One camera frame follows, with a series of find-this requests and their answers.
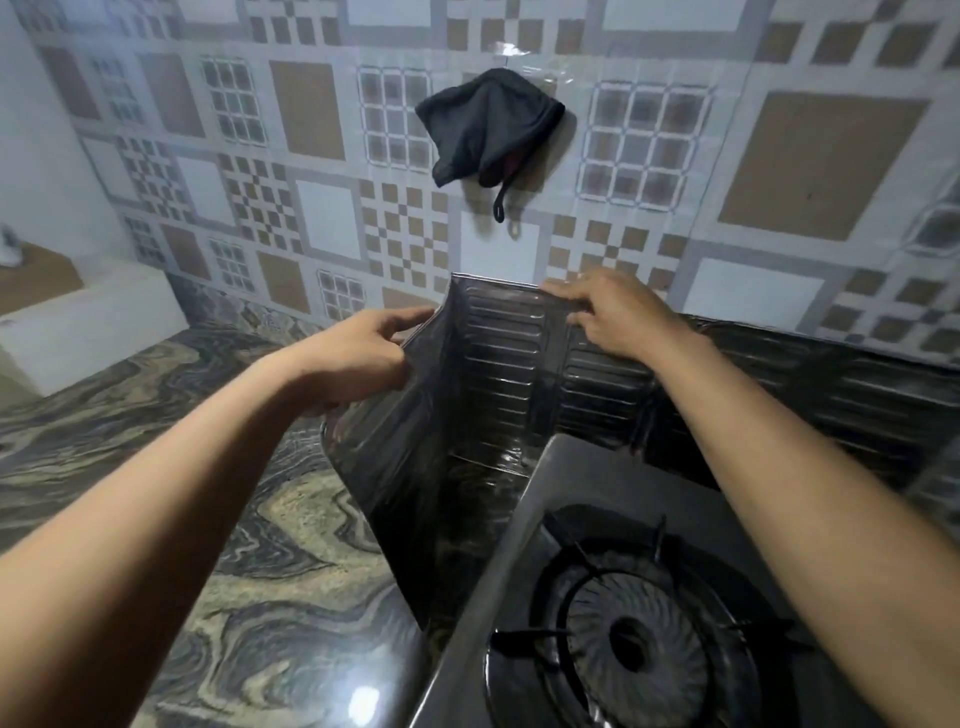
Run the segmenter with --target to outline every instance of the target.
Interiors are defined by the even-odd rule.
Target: gas stove
[[[411,728],[876,728],[723,497],[566,435]]]

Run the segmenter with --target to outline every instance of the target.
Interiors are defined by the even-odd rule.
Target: burner cap
[[[700,714],[707,655],[664,590],[629,573],[594,577],[573,595],[566,627],[577,675],[607,717],[629,728],[681,728]]]

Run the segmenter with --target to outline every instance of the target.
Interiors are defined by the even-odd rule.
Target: hand
[[[433,315],[429,306],[368,309],[273,356],[299,385],[303,407],[323,410],[402,389],[410,375],[395,334]]]
[[[567,321],[583,327],[587,339],[605,352],[651,367],[658,352],[690,332],[656,293],[610,268],[594,268],[570,283],[545,280],[540,288],[563,299],[589,303],[590,311],[571,313]]]

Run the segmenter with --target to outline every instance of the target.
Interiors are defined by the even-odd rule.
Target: kitchen counter
[[[0,549],[56,514],[274,345],[193,328],[0,411]],[[317,423],[284,437],[136,728],[393,726],[428,650]]]

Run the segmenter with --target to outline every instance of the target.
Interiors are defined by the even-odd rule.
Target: aluminum foil splash guard
[[[324,451],[357,501],[420,626],[452,628],[547,440],[629,448],[716,487],[650,370],[566,323],[573,304],[454,275],[404,344],[413,375],[331,414]],[[957,432],[960,377],[845,344],[689,320],[771,394],[901,490]]]

